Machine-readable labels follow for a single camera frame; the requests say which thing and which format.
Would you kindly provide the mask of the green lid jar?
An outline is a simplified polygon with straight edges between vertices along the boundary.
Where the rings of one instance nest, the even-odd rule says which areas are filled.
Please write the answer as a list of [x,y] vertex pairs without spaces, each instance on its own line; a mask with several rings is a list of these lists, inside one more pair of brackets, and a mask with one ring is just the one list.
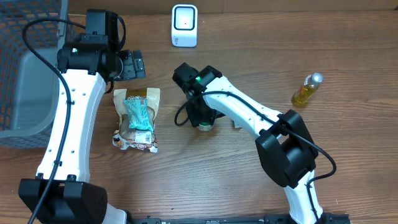
[[197,128],[198,128],[200,131],[210,131],[210,130],[213,128],[213,126],[212,126],[210,123],[200,123],[200,124],[197,126]]

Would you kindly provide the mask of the tissue pack white green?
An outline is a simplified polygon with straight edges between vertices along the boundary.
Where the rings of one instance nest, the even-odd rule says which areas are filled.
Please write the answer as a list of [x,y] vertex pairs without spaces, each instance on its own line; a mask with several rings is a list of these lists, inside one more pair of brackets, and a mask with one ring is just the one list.
[[241,126],[237,122],[233,121],[233,124],[234,124],[234,128],[236,128],[236,129],[241,128]]

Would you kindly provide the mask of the brown snack bag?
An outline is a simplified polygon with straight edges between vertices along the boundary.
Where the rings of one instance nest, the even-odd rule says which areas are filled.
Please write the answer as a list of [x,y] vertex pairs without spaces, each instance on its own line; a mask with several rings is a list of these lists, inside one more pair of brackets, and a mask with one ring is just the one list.
[[114,90],[113,102],[119,115],[113,145],[121,150],[138,149],[156,153],[155,119],[160,105],[160,89]]

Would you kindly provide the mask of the teal snack packet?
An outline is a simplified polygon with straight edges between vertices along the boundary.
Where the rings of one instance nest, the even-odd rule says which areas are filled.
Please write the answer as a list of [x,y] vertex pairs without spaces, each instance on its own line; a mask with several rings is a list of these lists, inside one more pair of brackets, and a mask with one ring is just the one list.
[[146,97],[130,96],[124,100],[129,119],[129,128],[154,132],[154,110],[148,106]]

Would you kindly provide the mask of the yellow oil bottle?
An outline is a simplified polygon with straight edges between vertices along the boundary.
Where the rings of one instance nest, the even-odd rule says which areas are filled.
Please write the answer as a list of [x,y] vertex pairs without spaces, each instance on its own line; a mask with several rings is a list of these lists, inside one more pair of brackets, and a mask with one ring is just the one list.
[[304,83],[292,95],[292,104],[298,108],[303,108],[308,99],[319,89],[322,81],[323,75],[321,73],[315,72],[307,76]]

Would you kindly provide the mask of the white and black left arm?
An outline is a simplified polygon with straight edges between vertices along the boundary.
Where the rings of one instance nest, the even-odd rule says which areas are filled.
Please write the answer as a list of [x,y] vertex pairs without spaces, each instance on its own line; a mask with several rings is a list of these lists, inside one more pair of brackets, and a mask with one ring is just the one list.
[[90,145],[107,82],[145,76],[142,54],[121,50],[108,36],[85,34],[57,54],[59,79],[49,144],[34,179],[22,179],[19,196],[29,222],[132,223],[131,214],[108,203],[106,189],[90,183]]

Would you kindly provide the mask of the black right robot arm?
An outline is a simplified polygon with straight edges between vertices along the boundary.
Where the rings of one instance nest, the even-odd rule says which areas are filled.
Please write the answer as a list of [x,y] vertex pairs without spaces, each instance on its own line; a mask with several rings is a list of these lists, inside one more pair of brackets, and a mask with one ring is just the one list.
[[227,116],[254,139],[264,172],[287,196],[292,223],[325,223],[313,185],[318,149],[301,116],[261,105],[234,87],[212,66],[203,70],[181,64],[173,81],[187,97],[187,121],[201,130]]

